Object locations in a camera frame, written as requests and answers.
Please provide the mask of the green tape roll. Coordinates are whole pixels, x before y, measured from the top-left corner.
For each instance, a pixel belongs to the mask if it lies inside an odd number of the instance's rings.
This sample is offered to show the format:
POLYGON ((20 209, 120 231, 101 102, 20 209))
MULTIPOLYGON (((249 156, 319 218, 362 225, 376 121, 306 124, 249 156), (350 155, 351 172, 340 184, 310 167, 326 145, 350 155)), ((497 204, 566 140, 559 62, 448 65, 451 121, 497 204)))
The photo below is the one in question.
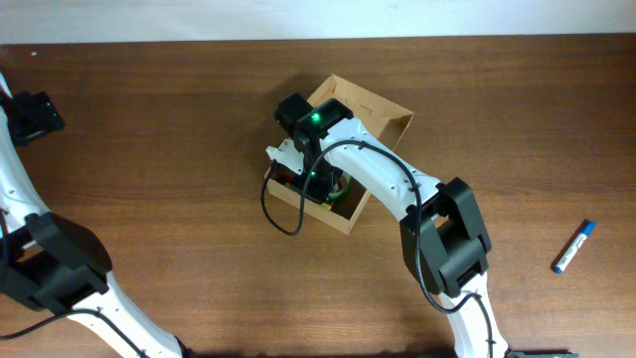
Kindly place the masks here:
POLYGON ((342 201, 350 192, 352 187, 352 178, 348 173, 343 173, 333 186, 329 199, 333 202, 342 201))

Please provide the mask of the cardboard box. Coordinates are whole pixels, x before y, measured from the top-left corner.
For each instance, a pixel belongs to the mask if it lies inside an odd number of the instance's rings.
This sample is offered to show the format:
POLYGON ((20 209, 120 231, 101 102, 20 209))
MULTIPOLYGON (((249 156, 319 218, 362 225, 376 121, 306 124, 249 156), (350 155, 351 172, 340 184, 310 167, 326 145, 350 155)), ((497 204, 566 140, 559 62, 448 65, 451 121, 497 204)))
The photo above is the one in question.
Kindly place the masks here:
MULTIPOLYGON (((316 107, 331 98, 337 99, 351 109, 365 128, 390 149, 396 148, 413 118, 411 110, 336 75, 330 76, 321 84, 308 96, 307 101, 316 107)), ((298 207, 300 195, 276 182, 273 177, 274 172, 265 186, 266 192, 293 207, 298 207)), ((326 210, 311 201, 305 201, 304 214, 348 234, 370 196, 371 193, 367 189, 352 179, 352 187, 348 195, 342 201, 334 202, 331 210, 326 210)))

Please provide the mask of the blue white marker pen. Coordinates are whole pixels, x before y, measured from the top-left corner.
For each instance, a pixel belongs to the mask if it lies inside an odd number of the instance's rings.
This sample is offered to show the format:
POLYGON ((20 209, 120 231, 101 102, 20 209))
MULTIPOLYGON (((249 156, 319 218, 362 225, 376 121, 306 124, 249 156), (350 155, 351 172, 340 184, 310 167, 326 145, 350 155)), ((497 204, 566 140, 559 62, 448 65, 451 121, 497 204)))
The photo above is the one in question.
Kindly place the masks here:
POLYGON ((563 248, 563 251, 557 256, 552 270, 554 273, 561 274, 571 263, 573 257, 580 250, 583 243, 591 235, 596 227, 596 223, 590 220, 584 220, 580 228, 575 231, 571 240, 563 248))

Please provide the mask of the yellow highlighter marker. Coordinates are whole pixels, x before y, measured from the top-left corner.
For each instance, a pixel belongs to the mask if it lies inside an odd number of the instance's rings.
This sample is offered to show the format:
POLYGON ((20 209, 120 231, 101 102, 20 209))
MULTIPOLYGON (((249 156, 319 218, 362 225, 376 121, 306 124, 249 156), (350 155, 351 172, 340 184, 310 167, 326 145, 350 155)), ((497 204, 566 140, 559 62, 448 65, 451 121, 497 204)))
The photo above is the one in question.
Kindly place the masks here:
MULTIPOLYGON (((294 186, 292 183, 285 183, 284 187, 293 191, 294 193, 301 195, 302 188, 294 186)), ((326 210, 331 210, 334 205, 334 201, 328 197, 327 194, 322 194, 320 190, 314 184, 310 184, 307 193, 305 195, 306 201, 311 201, 314 204, 317 204, 326 210)))

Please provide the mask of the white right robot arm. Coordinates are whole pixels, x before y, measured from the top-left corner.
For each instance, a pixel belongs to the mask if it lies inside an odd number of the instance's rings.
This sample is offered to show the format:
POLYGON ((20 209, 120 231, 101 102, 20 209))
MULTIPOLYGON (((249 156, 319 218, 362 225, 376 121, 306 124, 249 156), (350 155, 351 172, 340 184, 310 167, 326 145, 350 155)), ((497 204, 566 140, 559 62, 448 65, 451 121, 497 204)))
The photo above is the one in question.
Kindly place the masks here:
POLYGON ((468 184, 443 183, 409 165, 335 98, 313 106, 295 92, 274 118, 288 137, 266 152, 273 171, 290 172, 286 183, 299 203, 334 203, 344 176, 361 184, 398 221, 405 265, 429 304, 447 317, 455 355, 507 356, 487 292, 492 244, 468 184))

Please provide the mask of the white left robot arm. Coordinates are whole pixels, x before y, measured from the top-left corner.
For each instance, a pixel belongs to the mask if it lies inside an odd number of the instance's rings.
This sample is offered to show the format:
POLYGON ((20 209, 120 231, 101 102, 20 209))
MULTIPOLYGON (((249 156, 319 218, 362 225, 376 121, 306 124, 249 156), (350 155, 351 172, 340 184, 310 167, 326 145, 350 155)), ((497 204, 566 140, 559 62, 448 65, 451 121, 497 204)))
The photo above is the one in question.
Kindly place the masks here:
POLYGON ((17 147, 64 126, 45 92, 13 94, 1 86, 1 291, 33 311, 52 314, 9 337, 67 318, 122 357, 193 356, 120 288, 99 238, 52 212, 32 184, 17 147))

